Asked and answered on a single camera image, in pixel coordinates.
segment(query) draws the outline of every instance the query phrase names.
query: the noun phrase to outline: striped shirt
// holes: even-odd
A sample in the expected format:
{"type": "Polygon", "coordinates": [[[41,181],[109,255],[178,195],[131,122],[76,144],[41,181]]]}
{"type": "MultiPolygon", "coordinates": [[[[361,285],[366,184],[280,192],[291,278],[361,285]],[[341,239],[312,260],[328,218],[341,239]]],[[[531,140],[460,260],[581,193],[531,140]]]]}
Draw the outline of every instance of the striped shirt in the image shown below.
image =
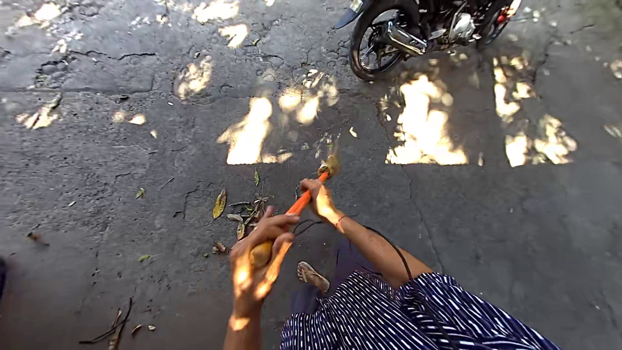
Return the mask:
{"type": "Polygon", "coordinates": [[[394,290],[372,274],[355,271],[334,295],[318,302],[314,313],[296,313],[285,321],[282,350],[559,349],[438,273],[424,273],[394,290]]]}

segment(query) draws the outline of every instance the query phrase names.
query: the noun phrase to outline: foot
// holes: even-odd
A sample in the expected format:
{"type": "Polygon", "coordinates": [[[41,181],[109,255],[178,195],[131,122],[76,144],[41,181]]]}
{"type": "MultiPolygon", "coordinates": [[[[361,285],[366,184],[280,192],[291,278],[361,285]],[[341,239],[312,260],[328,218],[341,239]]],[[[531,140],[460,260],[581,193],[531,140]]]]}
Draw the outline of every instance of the foot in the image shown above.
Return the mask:
{"type": "Polygon", "coordinates": [[[322,293],[326,293],[328,287],[330,287],[330,283],[324,276],[317,273],[311,265],[306,262],[298,263],[298,279],[302,282],[306,282],[310,285],[314,285],[322,291],[322,293]]]}

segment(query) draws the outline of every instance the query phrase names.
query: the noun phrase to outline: black cable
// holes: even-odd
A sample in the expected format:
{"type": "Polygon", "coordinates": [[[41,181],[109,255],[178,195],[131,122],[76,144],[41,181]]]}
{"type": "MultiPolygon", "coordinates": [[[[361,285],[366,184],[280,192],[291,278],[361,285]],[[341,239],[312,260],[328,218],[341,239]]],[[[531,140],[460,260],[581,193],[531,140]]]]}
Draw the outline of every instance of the black cable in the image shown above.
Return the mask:
{"type": "MultiPolygon", "coordinates": [[[[296,225],[296,227],[294,228],[294,231],[293,231],[294,236],[302,235],[306,230],[308,230],[311,226],[313,226],[315,224],[327,224],[327,222],[324,222],[324,221],[313,221],[312,219],[303,220],[303,221],[299,222],[296,225]],[[302,229],[298,234],[296,234],[296,229],[298,229],[298,227],[300,227],[300,225],[302,225],[303,223],[308,222],[308,221],[312,221],[312,223],[309,226],[307,226],[304,229],[302,229]]],[[[408,275],[408,281],[411,281],[412,280],[411,269],[410,269],[410,267],[408,267],[408,263],[406,262],[406,258],[404,258],[404,255],[402,254],[402,252],[400,252],[399,248],[395,244],[393,244],[392,241],[390,241],[387,237],[385,237],[383,234],[381,234],[377,230],[374,230],[371,227],[368,227],[368,226],[365,226],[365,225],[363,227],[368,229],[368,230],[370,230],[370,231],[372,231],[372,232],[374,232],[375,234],[378,234],[380,237],[384,238],[384,240],[387,241],[387,243],[390,244],[393,247],[393,249],[395,249],[395,251],[399,255],[399,258],[402,259],[402,263],[404,264],[404,268],[406,269],[406,274],[408,275]]],[[[350,253],[352,253],[352,242],[350,242],[350,253]]],[[[359,261],[357,261],[355,258],[354,258],[354,260],[360,267],[364,268],[365,270],[367,270],[367,271],[369,271],[371,273],[374,273],[374,274],[382,276],[381,273],[371,271],[370,269],[362,266],[362,264],[359,261]]],[[[441,326],[441,324],[438,321],[438,319],[434,316],[434,314],[432,314],[431,309],[430,309],[428,303],[426,302],[426,300],[421,298],[421,296],[416,291],[413,294],[414,294],[415,298],[417,299],[417,301],[423,306],[425,313],[428,315],[429,318],[432,319],[432,322],[434,322],[434,325],[443,334],[443,337],[445,337],[445,339],[447,339],[447,341],[449,342],[449,345],[453,348],[453,350],[459,350],[458,346],[456,345],[456,342],[449,337],[449,334],[447,334],[447,331],[445,330],[445,328],[443,328],[443,326],[441,326]]]]}

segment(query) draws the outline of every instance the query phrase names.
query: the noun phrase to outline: green leaf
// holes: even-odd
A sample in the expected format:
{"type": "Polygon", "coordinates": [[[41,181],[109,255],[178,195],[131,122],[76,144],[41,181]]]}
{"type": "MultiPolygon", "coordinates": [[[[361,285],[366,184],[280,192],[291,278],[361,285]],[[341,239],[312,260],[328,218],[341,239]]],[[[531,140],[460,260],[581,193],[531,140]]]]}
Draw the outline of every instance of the green leaf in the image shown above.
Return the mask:
{"type": "Polygon", "coordinates": [[[140,197],[144,197],[145,196],[145,189],[144,188],[139,188],[138,192],[136,192],[136,199],[139,199],[140,197]]]}

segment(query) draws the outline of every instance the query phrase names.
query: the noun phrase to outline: orange tool handle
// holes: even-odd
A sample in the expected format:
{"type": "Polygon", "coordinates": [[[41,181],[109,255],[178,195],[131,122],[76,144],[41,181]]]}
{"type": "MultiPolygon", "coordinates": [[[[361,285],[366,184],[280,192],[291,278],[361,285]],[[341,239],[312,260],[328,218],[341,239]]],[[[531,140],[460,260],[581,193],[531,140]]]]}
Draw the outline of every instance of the orange tool handle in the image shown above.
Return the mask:
{"type": "MultiPolygon", "coordinates": [[[[318,177],[318,180],[322,181],[322,183],[324,183],[326,179],[328,179],[328,171],[321,173],[320,177],[318,177]]],[[[298,198],[298,201],[296,201],[296,203],[289,208],[286,214],[296,214],[296,216],[300,215],[310,201],[311,191],[306,190],[302,196],[298,198]]],[[[255,268],[262,268],[268,264],[272,254],[273,243],[273,240],[267,240],[253,248],[251,251],[251,264],[253,264],[255,268]]]]}

